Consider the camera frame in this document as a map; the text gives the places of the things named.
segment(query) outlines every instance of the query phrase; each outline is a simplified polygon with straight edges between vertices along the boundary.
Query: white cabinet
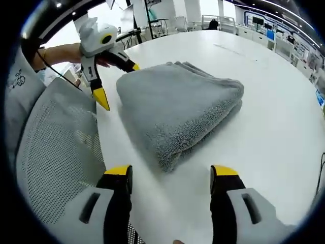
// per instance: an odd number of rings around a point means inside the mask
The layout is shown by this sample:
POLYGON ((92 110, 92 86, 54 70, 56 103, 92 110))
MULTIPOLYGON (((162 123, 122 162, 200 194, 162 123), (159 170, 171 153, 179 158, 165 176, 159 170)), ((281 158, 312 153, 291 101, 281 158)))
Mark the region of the white cabinet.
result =
POLYGON ((260 33, 257 32, 253 33, 253 41, 260 43, 265 47, 268 47, 269 39, 267 38, 267 36, 264 36, 260 33))
POLYGON ((301 71, 301 73, 304 74, 308 79, 310 78, 310 75, 313 73, 313 70, 308 67, 306 63, 304 63, 301 60, 298 60, 297 62, 297 69, 301 71))
POLYGON ((253 31, 249 29, 238 27, 238 35, 240 37, 253 40, 253 31))

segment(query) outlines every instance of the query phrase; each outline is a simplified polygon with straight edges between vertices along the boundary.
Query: white wall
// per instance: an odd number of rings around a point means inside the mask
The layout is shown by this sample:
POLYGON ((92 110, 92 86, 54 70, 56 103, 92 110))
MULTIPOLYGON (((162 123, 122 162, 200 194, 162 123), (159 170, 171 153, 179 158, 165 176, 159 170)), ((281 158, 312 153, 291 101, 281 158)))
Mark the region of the white wall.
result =
POLYGON ((223 1, 223 15, 226 17, 234 18, 234 20, 236 22, 237 16, 236 16, 235 5, 230 2, 223 1))
POLYGON ((219 5, 217 0, 200 0, 201 14, 219 15, 219 5))
POLYGON ((184 16, 185 18, 187 18, 185 1, 184 0, 173 0, 173 3, 174 3, 176 16, 184 16))
POLYGON ((244 24, 244 10, 235 6, 236 24, 244 24))
POLYGON ((187 20, 201 21, 201 9, 199 0, 185 0, 185 7, 187 12, 187 20))
POLYGON ((153 5, 150 9, 154 11, 158 19, 171 20, 176 16, 173 0, 161 0, 161 3, 153 5))

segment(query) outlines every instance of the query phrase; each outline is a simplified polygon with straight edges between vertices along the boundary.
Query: logo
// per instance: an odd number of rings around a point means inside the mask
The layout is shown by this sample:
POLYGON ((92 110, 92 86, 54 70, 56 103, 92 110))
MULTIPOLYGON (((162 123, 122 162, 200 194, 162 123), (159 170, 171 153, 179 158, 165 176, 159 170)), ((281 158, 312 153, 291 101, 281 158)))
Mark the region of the logo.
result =
POLYGON ((25 83, 25 76, 21 75, 21 69, 18 71, 18 73, 16 74, 16 84, 21 86, 25 83))

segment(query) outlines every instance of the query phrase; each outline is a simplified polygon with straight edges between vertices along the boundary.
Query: gray towel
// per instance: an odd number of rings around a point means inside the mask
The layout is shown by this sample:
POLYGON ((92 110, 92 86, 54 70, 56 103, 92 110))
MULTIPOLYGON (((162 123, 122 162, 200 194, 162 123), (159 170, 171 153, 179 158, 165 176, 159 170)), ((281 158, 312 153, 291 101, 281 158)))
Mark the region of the gray towel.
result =
POLYGON ((124 74, 117 92, 141 143, 170 172, 183 153, 239 111, 244 86, 176 62, 124 74))

